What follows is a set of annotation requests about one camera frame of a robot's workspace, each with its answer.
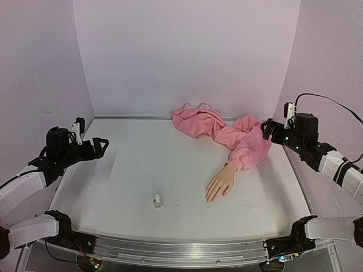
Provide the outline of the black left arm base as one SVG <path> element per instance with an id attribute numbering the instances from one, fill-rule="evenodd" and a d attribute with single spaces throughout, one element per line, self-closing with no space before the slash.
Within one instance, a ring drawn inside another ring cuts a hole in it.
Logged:
<path id="1" fill-rule="evenodd" d="M 74 231 L 71 227 L 71 219 L 68 215 L 57 210 L 46 211 L 58 222 L 58 232 L 55 236 L 47 237 L 46 242 L 59 247 L 80 251 L 84 254 L 93 252 L 96 236 Z"/>

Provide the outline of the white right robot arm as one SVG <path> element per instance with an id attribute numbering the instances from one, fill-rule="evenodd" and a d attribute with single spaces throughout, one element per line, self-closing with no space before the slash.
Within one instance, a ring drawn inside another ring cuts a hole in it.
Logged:
<path id="1" fill-rule="evenodd" d="M 286 124 L 268 119 L 261 130 L 264 139 L 291 149 L 311 169 L 331 178 L 362 204 L 362 169 L 330 144 L 318 141 L 318 123 L 312 114 L 297 113 Z M 269 256 L 276 257 L 314 249 L 317 239 L 346 240 L 361 247 L 362 217 L 305 216 L 292 224 L 290 235 L 268 239 L 265 246 Z"/>

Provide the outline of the mannequin hand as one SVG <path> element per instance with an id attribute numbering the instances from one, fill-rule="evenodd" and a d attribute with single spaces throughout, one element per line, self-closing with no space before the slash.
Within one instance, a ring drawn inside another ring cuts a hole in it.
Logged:
<path id="1" fill-rule="evenodd" d="M 212 203 L 229 194 L 234 186 L 237 168 L 233 164 L 226 164 L 210 181 L 206 187 L 206 202 Z"/>

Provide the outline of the aluminium front rail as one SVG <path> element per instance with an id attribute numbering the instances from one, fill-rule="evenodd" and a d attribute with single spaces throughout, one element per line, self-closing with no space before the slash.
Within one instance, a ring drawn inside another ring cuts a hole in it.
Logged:
<path id="1" fill-rule="evenodd" d="M 292 261 L 305 253 L 327 248 L 331 240 L 305 240 L 302 246 L 291 239 L 271 241 L 146 241 L 76 233 L 71 240 L 46 238 L 51 249 L 82 257 L 122 264 L 176 268 L 233 267 L 266 261 Z"/>

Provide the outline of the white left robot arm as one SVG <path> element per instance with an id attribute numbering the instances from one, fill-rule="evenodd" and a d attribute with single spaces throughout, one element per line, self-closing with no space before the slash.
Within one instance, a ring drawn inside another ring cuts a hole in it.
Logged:
<path id="1" fill-rule="evenodd" d="M 109 141 L 98 137 L 84 141 L 81 137 L 84 132 L 82 118 L 77 118 L 70 130 L 56 126 L 47 132 L 46 145 L 40 155 L 1 185 L 2 219 L 31 195 L 52 185 L 69 167 L 104 156 Z M 48 210 L 34 218 L 1 227 L 1 259 L 12 250 L 41 239 L 70 249 L 88 250 L 95 241 L 93 235 L 73 231 L 68 215 Z"/>

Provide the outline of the clear nail polish bottle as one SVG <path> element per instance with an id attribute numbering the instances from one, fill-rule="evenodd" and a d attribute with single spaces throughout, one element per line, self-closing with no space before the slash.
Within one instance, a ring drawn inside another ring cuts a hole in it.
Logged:
<path id="1" fill-rule="evenodd" d="M 163 199 L 159 194 L 154 195 L 153 205 L 156 209 L 161 208 L 163 206 Z"/>

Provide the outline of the pink sweatshirt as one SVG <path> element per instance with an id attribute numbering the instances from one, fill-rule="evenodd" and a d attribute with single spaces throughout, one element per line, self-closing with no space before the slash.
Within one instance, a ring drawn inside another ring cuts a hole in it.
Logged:
<path id="1" fill-rule="evenodd" d="M 192 137 L 207 135 L 215 142 L 227 147 L 231 153 L 227 164 L 238 170 L 253 168 L 268 155 L 272 142 L 263 138 L 262 122 L 248 115 L 228 125 L 219 111 L 208 104 L 184 108 L 171 112 L 177 130 Z"/>

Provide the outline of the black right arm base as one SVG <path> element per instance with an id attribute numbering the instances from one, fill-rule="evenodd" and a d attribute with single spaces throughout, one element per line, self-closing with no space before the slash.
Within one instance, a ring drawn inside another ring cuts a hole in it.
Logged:
<path id="1" fill-rule="evenodd" d="M 305 216 L 292 224 L 290 235 L 266 240 L 263 247 L 267 250 L 268 259 L 315 249 L 315 240 L 307 238 L 305 232 L 305 225 L 315 218 L 316 215 Z"/>

